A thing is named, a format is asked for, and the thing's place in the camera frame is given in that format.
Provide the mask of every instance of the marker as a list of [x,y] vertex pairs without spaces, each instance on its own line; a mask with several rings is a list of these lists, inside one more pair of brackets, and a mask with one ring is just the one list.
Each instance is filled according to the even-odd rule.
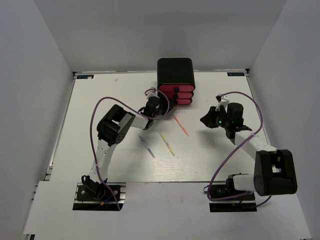
[[148,150],[148,152],[151,154],[151,156],[152,156],[153,158],[155,158],[154,153],[150,150],[150,148],[149,148],[149,146],[146,144],[145,140],[144,140],[141,136],[139,136],[139,138],[141,139],[143,145],[144,145],[145,148]]
[[171,154],[172,154],[173,156],[175,156],[175,153],[174,153],[174,151],[172,150],[172,148],[170,147],[169,143],[167,142],[165,136],[163,136],[163,134],[162,134],[161,132],[159,132],[159,134],[160,134],[162,140],[164,141],[165,145],[166,145],[166,146],[168,147],[168,149],[170,150]]
[[178,118],[176,116],[173,116],[174,120],[179,124],[180,128],[184,131],[184,133],[189,137],[189,133],[187,132],[187,130],[184,128],[184,126],[182,126],[182,124],[180,123],[180,121],[178,120]]

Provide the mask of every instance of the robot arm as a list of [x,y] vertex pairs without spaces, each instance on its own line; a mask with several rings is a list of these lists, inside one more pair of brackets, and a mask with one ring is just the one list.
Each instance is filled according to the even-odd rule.
[[[157,116],[166,113],[168,101],[161,94],[157,96],[150,91],[147,99],[145,107],[140,110],[142,110],[141,113],[144,116],[149,118],[135,115],[115,104],[98,123],[96,128],[98,132],[96,157],[100,176],[104,182],[107,182],[108,168],[116,146],[123,141],[130,127],[147,130],[153,125]],[[169,100],[169,111],[176,105],[176,101]],[[104,192],[105,187],[100,182],[95,162],[92,164],[89,173],[82,176],[81,181],[84,187],[96,196]]]
[[[252,130],[243,124],[243,106],[239,103],[229,103],[226,97],[216,98],[219,105],[212,106],[200,121],[208,128],[224,128],[226,137],[233,144],[242,144],[252,135]],[[254,174],[229,175],[226,189],[230,196],[246,191],[257,192],[260,196],[297,192],[293,156],[289,150],[276,149],[257,136],[253,136],[241,148],[255,160]]]

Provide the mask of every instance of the white wall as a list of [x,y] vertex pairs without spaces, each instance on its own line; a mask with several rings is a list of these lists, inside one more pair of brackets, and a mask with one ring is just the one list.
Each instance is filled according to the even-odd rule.
[[71,69],[250,68],[286,0],[35,0]]
[[288,0],[250,71],[270,141],[294,154],[298,198],[320,239],[320,1]]
[[20,239],[72,72],[32,0],[0,1],[0,239]]

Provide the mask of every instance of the purple cable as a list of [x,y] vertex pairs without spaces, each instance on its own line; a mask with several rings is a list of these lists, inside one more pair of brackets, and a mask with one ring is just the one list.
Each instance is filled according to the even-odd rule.
[[261,205],[265,204],[266,202],[268,202],[270,200],[272,196],[268,196],[268,198],[266,200],[264,200],[263,202],[255,205],[255,206],[248,206],[248,207],[245,207],[247,209],[253,209],[253,208],[257,208],[257,207],[260,207]]
[[[214,180],[216,178],[216,176],[218,175],[218,173],[220,172],[220,170],[222,169],[222,167],[226,164],[226,162],[232,157],[233,154],[235,154],[236,151],[238,151],[244,144],[246,144],[246,142],[248,142],[250,139],[252,139],[254,137],[254,135],[256,135],[258,132],[260,132],[260,130],[262,129],[263,127],[263,123],[264,123],[264,120],[263,120],[263,116],[262,116],[262,112],[261,112],[261,109],[260,107],[258,106],[258,104],[256,103],[256,101],[250,97],[249,95],[243,93],[243,92],[240,92],[240,91],[230,91],[230,92],[227,92],[227,93],[224,93],[224,94],[219,94],[220,97],[223,97],[225,95],[228,95],[228,94],[241,94],[243,96],[246,96],[247,98],[249,98],[253,103],[254,105],[256,106],[256,109],[258,110],[259,112],[259,116],[260,116],[260,126],[258,128],[257,131],[255,131],[253,133],[253,135],[250,135],[249,137],[247,137],[242,143],[240,143],[226,158],[225,160],[221,163],[221,165],[218,167],[218,169],[215,171],[209,185],[208,185],[208,190],[207,190],[207,198],[210,200],[210,201],[225,201],[225,200],[229,200],[229,199],[236,199],[236,198],[239,198],[239,197],[242,197],[242,196],[246,196],[246,195],[249,195],[249,194],[252,194],[253,192],[251,191],[248,191],[248,192],[244,192],[244,193],[241,193],[241,194],[237,194],[237,195],[234,195],[234,196],[226,196],[226,197],[220,197],[220,198],[211,198],[210,197],[210,190],[211,190],[211,187],[212,187],[212,184],[214,183]],[[271,198],[271,196],[264,202],[260,203],[257,205],[257,207],[261,206],[262,204],[266,203],[269,199]]]
[[93,109],[93,112],[92,112],[92,116],[91,116],[91,120],[90,120],[90,142],[91,142],[91,148],[92,148],[92,152],[93,152],[93,157],[94,157],[94,163],[95,163],[95,169],[96,169],[96,174],[98,175],[98,178],[100,180],[100,182],[110,191],[111,195],[113,196],[114,200],[115,200],[115,203],[116,203],[116,206],[118,207],[118,210],[120,211],[120,206],[119,206],[119,203],[118,203],[118,200],[116,198],[116,195],[114,194],[114,191],[103,181],[101,175],[100,175],[100,171],[99,171],[99,167],[98,167],[98,160],[97,160],[97,155],[96,155],[96,151],[95,151],[95,146],[94,146],[94,139],[93,139],[93,135],[92,135],[92,126],[94,124],[94,118],[95,118],[95,115],[96,115],[96,111],[97,111],[97,108],[99,106],[99,104],[105,100],[105,99],[112,99],[122,105],[124,105],[125,107],[127,107],[128,109],[130,109],[131,111],[133,111],[134,113],[138,114],[138,115],[141,115],[143,116],[144,118],[147,118],[147,119],[150,119],[150,120],[160,120],[162,119],[168,112],[169,112],[169,108],[170,108],[170,102],[169,102],[169,99],[168,97],[162,92],[162,91],[159,91],[158,89],[155,89],[155,88],[150,88],[148,89],[147,91],[144,92],[144,94],[146,94],[148,91],[158,91],[159,93],[161,93],[162,95],[165,96],[167,102],[168,102],[168,108],[165,112],[165,114],[161,117],[161,118],[152,118],[152,117],[148,117],[148,116],[145,116],[143,114],[139,114],[139,112],[137,112],[136,110],[134,110],[133,108],[129,107],[128,105],[126,105],[125,103],[123,103],[122,101],[114,98],[114,97],[111,97],[111,96],[105,96],[103,98],[101,98],[95,105],[94,109]]

